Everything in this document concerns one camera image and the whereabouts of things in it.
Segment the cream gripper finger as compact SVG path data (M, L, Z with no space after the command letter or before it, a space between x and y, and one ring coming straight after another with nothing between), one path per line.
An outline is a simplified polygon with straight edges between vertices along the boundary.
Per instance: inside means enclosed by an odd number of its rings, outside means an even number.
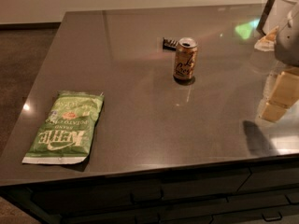
M284 70L265 95L259 110L261 119L276 122L299 100L299 70Z

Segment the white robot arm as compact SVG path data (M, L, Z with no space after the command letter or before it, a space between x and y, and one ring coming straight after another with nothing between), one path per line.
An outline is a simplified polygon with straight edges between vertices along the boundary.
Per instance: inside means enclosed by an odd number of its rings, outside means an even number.
M296 3L260 43L273 41L278 63L269 73L258 114L276 122L299 100L299 4Z

